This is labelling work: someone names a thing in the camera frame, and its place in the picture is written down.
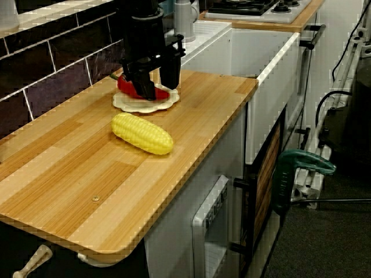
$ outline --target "stovetop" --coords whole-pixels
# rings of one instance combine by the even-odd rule
[[[215,2],[209,9],[209,12],[261,16],[278,1],[279,0],[222,0],[221,2]]]
[[[288,13],[273,13],[278,0],[221,0],[205,13],[209,19],[234,19],[267,23],[292,23],[312,0],[298,0],[299,6],[289,6]]]

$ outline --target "white metal frame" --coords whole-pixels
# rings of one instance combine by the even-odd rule
[[[371,29],[366,30],[365,28],[361,28],[361,30],[366,35],[356,40],[354,38],[359,35],[358,35],[358,32],[355,32],[355,35],[351,39],[351,42],[344,55],[344,60],[342,61],[339,70],[337,71],[336,79],[331,89],[331,92],[335,90],[342,90],[345,92],[350,92],[351,90],[351,86],[352,86],[353,79],[355,76],[355,71],[357,69],[359,59],[361,58],[361,52],[363,51],[366,45],[366,41],[367,41],[366,38],[370,37],[370,32],[371,32]],[[306,148],[308,152],[321,155],[325,159],[330,158],[331,149],[327,145],[325,145],[323,148],[318,147],[319,132],[321,131],[323,121],[325,120],[325,116],[327,114],[328,109],[331,107],[336,107],[336,108],[342,107],[346,105],[347,100],[348,100],[348,96],[341,95],[341,94],[334,94],[330,96],[327,101],[325,101],[325,103],[322,106],[322,110],[319,113],[319,121],[315,129],[314,138],[311,140],[309,146],[307,146]],[[319,199],[319,196],[322,190],[322,185],[323,185],[323,178],[324,176],[317,172],[310,172],[308,170],[303,170],[303,169],[298,170],[297,176],[294,182],[292,201],[306,200],[306,199]],[[297,196],[294,195],[295,190],[297,190],[296,192],[299,192],[299,195]],[[316,209],[317,203],[310,203],[308,207],[311,209]]]

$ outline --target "tile backsplash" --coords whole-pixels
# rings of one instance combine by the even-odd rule
[[[120,69],[113,2],[0,39],[0,139]]]

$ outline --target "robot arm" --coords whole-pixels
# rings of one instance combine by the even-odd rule
[[[179,84],[180,58],[185,55],[182,35],[165,39],[163,10],[157,0],[115,0],[122,24],[125,58],[120,61],[127,81],[138,95],[155,100],[150,72],[160,68],[161,83],[175,89]]]

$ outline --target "white pitcher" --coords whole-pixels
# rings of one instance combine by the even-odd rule
[[[0,32],[16,31],[19,26],[15,0],[0,0]]]

